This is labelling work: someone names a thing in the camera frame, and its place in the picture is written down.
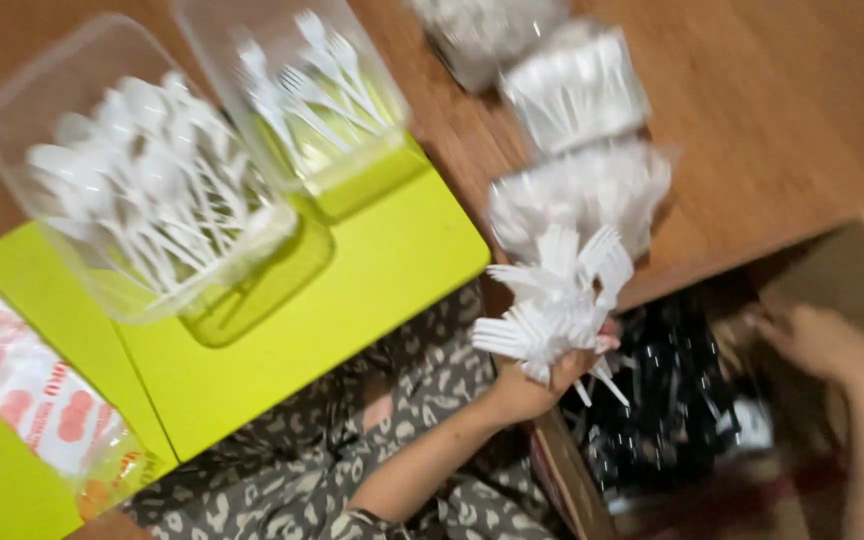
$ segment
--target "handful of forks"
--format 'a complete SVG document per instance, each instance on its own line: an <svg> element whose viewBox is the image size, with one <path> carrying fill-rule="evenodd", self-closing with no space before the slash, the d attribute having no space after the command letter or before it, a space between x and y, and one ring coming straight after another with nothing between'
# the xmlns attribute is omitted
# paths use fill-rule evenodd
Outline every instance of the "handful of forks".
<svg viewBox="0 0 864 540"><path fill-rule="evenodd" d="M617 304L618 292L635 271L618 231L606 225L579 249L574 227L552 225L536 241L538 258L515 266L494 264L486 273L508 287L514 305L501 319L481 318L472 329L476 349L516 359L527 376L548 384L550 367L573 349L604 354L618 347L614 336L599 335ZM628 406L612 383L603 356L591 373ZM575 382L587 407L591 388Z"/></svg>
<svg viewBox="0 0 864 540"><path fill-rule="evenodd" d="M354 45L311 9L295 23L309 45L298 51L303 63L270 74L262 48L247 37L237 47L237 74L248 103L274 133L286 168L306 179L381 137L392 122Z"/></svg>

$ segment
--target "person's hand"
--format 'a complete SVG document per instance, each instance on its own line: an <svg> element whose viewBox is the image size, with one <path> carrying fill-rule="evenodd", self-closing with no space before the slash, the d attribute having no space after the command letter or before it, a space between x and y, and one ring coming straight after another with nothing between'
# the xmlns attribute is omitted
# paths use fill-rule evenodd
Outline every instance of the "person's hand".
<svg viewBox="0 0 864 540"><path fill-rule="evenodd" d="M864 374L864 333L840 314L811 305L759 306L747 321L786 360L814 377L851 387Z"/></svg>
<svg viewBox="0 0 864 540"><path fill-rule="evenodd" d="M502 366L495 384L483 396L489 414L502 425L538 418L551 410L572 384L593 369L591 350L572 350L552 366L548 386L526 376L515 363Z"/></svg>

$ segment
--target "wooden table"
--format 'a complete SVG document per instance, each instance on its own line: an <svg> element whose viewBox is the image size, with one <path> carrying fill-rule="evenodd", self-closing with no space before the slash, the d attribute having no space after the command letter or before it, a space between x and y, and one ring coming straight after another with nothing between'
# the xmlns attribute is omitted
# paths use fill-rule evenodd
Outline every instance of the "wooden table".
<svg viewBox="0 0 864 540"><path fill-rule="evenodd" d="M0 0L0 82L33 51L107 10L149 27L198 76L166 4ZM512 117L495 96L471 99L455 86L398 2L351 4L414 109L415 136L486 231L488 182L526 164ZM683 150L654 248L626 302L864 214L864 2L573 4L623 25L654 109L652 136ZM20 220L0 185L0 235ZM493 310L505 301L489 289ZM113 516L74 536L122 538L126 526Z"/></svg>

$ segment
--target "open cardboard box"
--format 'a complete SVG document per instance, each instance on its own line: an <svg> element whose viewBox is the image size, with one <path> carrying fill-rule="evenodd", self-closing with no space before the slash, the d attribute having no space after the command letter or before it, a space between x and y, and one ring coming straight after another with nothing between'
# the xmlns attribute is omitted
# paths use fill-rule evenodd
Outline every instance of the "open cardboard box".
<svg viewBox="0 0 864 540"><path fill-rule="evenodd" d="M709 279L703 290L706 305L710 301L713 305L707 315L716 338L726 349L743 348L744 361L767 376L775 448L737 460L717 470L709 481L668 496L662 503L611 516L562 416L558 410L546 414L534 422L534 441L541 453L536 469L554 483L547 486L550 496L580 540L677 538L676 524L690 518L715 528L686 526L683 530L690 531L686 536L805 540L837 531L836 518L841 515L837 508L825 510L831 519L819 520L824 523L817 530L815 520L800 515L814 508L802 500L791 506L781 502L844 481L840 451L847 437L844 400L834 389L796 371L761 342L749 339L748 328L737 323L740 317L735 314L755 297L766 306L804 302L842 313L864 331L864 223L847 222L791 247L776 246L744 265L723 268L722 275ZM674 290L653 289L627 308L671 292ZM763 524L754 518L749 521L751 516L742 515L743 511L783 515L773 515ZM745 519L757 532L731 526L724 521L727 517Z"/></svg>

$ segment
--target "plastic storage bin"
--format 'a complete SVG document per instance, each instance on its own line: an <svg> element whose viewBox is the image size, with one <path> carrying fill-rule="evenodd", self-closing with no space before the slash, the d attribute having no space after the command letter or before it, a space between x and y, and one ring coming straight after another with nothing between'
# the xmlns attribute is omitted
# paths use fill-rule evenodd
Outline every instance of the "plastic storage bin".
<svg viewBox="0 0 864 540"><path fill-rule="evenodd" d="M309 170L301 171L289 158L289 149L276 131L256 112L248 79L243 78L239 48L247 40L254 40L268 61L266 74L270 81L278 83L284 68L296 68L308 73L335 102L344 103L341 89L304 59L303 51L313 47L300 31L296 16L309 11L318 16L330 34L338 34L352 45L366 90L385 117L386 125L378 127L375 134L349 136L348 121L313 105L350 147L338 151L300 117L287 114L295 145L309 162ZM173 15L205 75L253 148L258 163L264 166L265 176L276 178L280 188L311 195L327 216L337 219L407 180L388 161L394 161L393 156L405 147L405 129L410 118L408 104L346 2L174 0ZM337 193L341 193L342 200L336 200Z"/></svg>
<svg viewBox="0 0 864 540"><path fill-rule="evenodd" d="M271 234L274 227L258 227L255 235L248 233L247 237L243 231L222 256L216 257L214 263L200 268L189 267L192 269L179 268L176 264L177 281L174 286L158 290L142 287L135 274L129 275L131 270L120 272L114 269L134 268L122 264L137 260L122 254L129 251L128 246L122 247L128 242L104 244L91 241L93 235L76 239L67 230L62 233L54 228L56 218L71 217L62 210L68 209L69 204L59 204L59 197L34 178L26 162L28 149L37 144L53 143L57 120L64 113L89 117L93 108L104 99L107 89L115 89L122 77L131 76L157 85L170 71L185 75L148 30L124 15L110 13L90 20L65 40L54 44L0 88L0 176L25 213L42 224L43 234L93 298L109 316L126 323L147 323L178 313L194 304L206 288L220 282L234 284L255 264L276 251L298 226L297 215L284 198L271 192L252 193L250 196L261 199L262 205L274 209L274 220L289 221L286 228L291 227L292 232L270 239L265 235ZM201 95L190 83L186 82L186 85L192 95ZM241 151L246 156L245 147L237 138L230 135L229 141L230 145L238 145L230 147L232 151ZM195 150L193 155L198 155L197 152L201 150ZM191 178L189 186L194 188L197 177L185 178ZM115 213L125 212L119 206L123 204L121 196L111 197L111 200ZM89 214L84 218L90 231L96 228L93 217ZM153 217L148 217L146 221L153 220ZM177 236L172 240L175 244L182 244ZM159 252L164 254L163 260L169 257L166 251ZM134 266L142 265L144 263L140 262Z"/></svg>

